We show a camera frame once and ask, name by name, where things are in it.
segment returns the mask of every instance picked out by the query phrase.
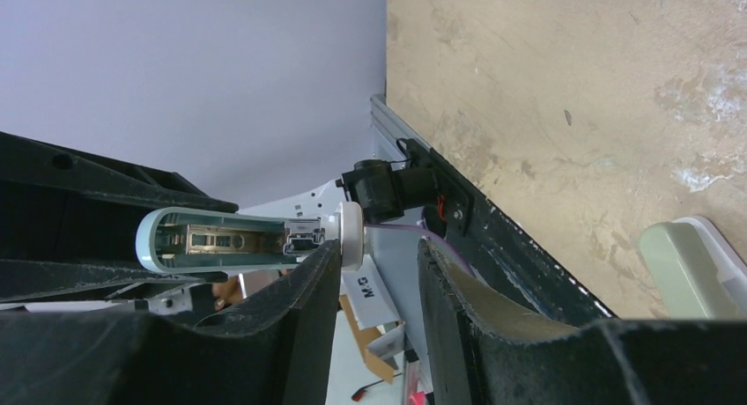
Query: cable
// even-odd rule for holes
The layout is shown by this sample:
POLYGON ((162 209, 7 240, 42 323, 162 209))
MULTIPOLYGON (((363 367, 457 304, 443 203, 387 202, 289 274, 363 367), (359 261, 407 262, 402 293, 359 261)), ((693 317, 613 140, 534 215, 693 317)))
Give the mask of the cable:
POLYGON ((371 225, 371 224, 365 224, 365 227, 373 227, 374 229, 394 229, 398 231, 409 231, 409 232, 416 232, 419 233, 428 239, 432 240, 433 242, 439 244, 439 247, 442 247, 451 257, 454 259, 454 261, 458 262, 460 266, 462 266, 462 269, 467 272, 472 277, 477 277, 475 275, 475 272, 472 270, 472 267, 462 258, 459 253, 456 252, 454 247, 449 245, 448 242, 446 242, 441 236, 424 229, 419 226, 410 226, 410 225, 371 225))
MULTIPOLYGON (((392 376, 392 378, 397 377, 397 376, 401 376, 401 375, 402 375, 401 373, 398 373, 398 374, 395 374, 394 376, 392 376)), ((356 390, 354 394, 352 394, 351 399, 353 401, 355 401, 355 402, 360 401, 360 398, 362 398, 363 395, 366 394, 366 391, 367 391, 367 389, 369 387, 374 387, 374 386, 379 385, 379 384, 381 384, 383 382, 384 382, 384 380, 379 380, 379 381, 375 381, 374 383, 371 383, 370 385, 365 385, 365 386, 361 387, 360 389, 356 390)))

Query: beige tabletop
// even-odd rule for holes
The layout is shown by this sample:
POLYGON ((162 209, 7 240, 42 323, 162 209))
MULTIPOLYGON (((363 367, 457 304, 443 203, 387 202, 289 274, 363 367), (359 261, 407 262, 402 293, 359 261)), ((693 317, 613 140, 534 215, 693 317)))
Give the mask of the beige tabletop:
POLYGON ((623 317, 636 242, 710 218, 747 254, 747 0, 388 0, 387 102, 623 317))

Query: table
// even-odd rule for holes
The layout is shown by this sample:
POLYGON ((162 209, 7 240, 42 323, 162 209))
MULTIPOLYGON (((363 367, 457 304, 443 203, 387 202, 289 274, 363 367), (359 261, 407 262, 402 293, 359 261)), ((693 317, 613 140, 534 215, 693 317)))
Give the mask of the table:
POLYGON ((636 241, 747 196, 747 0, 388 0, 387 104, 621 317, 636 241))

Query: hole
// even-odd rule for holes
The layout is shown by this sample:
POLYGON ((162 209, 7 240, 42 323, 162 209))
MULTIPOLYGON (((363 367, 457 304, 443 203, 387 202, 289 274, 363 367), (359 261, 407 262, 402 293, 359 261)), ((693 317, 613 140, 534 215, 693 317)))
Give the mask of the hole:
POLYGON ((52 158, 52 166, 57 170, 70 170, 72 165, 73 161, 70 154, 57 154, 52 158))

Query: white floor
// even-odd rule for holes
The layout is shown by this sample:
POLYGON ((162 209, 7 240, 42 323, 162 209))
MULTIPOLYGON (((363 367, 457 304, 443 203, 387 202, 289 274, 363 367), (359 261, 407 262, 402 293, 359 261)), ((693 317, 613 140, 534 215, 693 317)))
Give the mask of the white floor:
POLYGON ((393 385, 382 383, 368 390, 358 402, 351 400, 351 395, 359 387, 373 383, 378 378, 363 365, 355 338, 345 314, 337 313, 335 341, 332 344, 332 361, 329 366, 329 386, 327 388, 327 405, 347 405, 359 403, 364 405, 396 405, 402 401, 402 376, 396 377, 393 385))

